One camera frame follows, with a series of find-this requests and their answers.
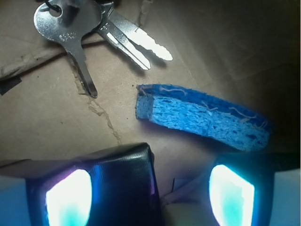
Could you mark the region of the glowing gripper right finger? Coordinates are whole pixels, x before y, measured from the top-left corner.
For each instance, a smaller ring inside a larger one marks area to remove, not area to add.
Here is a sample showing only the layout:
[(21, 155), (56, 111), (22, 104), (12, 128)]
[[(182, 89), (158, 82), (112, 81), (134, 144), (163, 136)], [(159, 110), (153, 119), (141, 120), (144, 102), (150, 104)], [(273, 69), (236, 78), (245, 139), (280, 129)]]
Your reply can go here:
[(221, 226), (299, 226), (299, 153), (225, 153), (209, 177), (209, 198)]

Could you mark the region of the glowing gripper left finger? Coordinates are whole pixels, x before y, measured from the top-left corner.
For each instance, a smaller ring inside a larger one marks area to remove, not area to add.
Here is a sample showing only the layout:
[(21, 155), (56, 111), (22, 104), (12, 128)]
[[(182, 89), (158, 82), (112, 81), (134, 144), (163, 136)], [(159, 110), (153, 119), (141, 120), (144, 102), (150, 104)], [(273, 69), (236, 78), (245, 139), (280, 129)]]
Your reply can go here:
[(2, 226), (85, 226), (92, 179), (81, 162), (1, 162)]

